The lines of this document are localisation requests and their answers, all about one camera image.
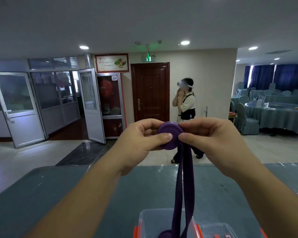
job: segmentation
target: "white floor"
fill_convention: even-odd
[[[251,151],[263,163],[298,162],[298,137],[244,136]],[[0,192],[34,168],[56,165],[81,142],[86,140],[46,141],[21,149],[10,142],[0,143]],[[172,165],[175,150],[151,151],[139,165]],[[210,164],[207,157],[194,164]]]

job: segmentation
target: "curtain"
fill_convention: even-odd
[[[244,81],[243,81],[243,83],[244,83],[244,89],[247,88],[249,71],[250,71],[250,66],[246,66],[245,67],[245,73],[244,73]]]
[[[266,90],[273,81],[274,65],[258,65],[254,66],[249,88],[256,90]]]
[[[274,83],[282,91],[298,89],[298,64],[277,65]]]

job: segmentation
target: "purple strap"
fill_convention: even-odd
[[[165,144],[164,149],[174,149],[180,144],[180,163],[175,186],[175,202],[171,230],[165,230],[158,238],[187,238],[187,229],[194,212],[195,190],[193,161],[190,145],[179,141],[178,136],[183,133],[181,127],[174,122],[165,122],[158,129],[159,133],[172,133],[173,139]],[[182,183],[184,195],[184,207],[186,212],[186,226],[180,236],[181,212],[182,212]]]

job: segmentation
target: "forearm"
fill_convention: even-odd
[[[26,237],[92,237],[120,175],[109,151]]]
[[[178,105],[178,98],[179,98],[179,95],[177,94],[175,96],[175,98],[172,100],[172,106],[173,107],[176,107]]]
[[[182,97],[181,97],[181,98],[179,98],[179,100],[178,100],[178,110],[179,110],[179,112],[180,112],[180,113],[182,112],[182,109],[181,109],[182,100],[183,100],[183,98],[182,98]]]
[[[298,238],[298,196],[264,165],[248,168],[235,179],[269,238]]]

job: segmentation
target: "wall sign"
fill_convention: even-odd
[[[97,73],[129,72],[128,53],[95,55]]]

